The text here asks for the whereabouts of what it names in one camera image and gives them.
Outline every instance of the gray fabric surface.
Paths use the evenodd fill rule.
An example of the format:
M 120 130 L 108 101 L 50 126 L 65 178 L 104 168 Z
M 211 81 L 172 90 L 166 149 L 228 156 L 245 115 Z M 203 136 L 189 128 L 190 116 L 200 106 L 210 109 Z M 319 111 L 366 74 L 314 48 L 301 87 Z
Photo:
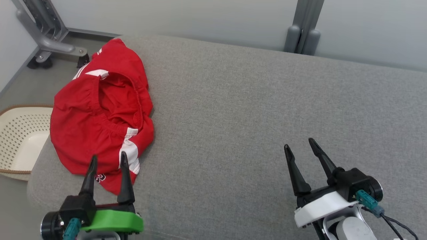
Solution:
M 154 105 L 155 141 L 134 185 L 152 236 L 315 239 L 312 227 L 295 225 L 283 152 L 289 144 L 312 188 L 325 186 L 309 137 L 336 165 L 374 176 L 386 214 L 427 236 L 427 74 L 181 38 L 121 38 L 144 62 Z M 48 140 L 28 197 L 57 210 L 82 179 Z M 95 200 L 115 196 L 96 184 Z M 383 220 L 364 216 L 378 239 L 396 237 Z

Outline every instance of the beige plastic basket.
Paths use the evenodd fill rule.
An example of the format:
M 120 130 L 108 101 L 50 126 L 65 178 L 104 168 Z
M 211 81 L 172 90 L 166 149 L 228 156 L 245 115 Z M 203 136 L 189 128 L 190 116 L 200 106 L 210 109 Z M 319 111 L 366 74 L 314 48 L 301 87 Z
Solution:
M 18 105 L 0 113 L 0 174 L 28 181 L 49 137 L 51 105 Z

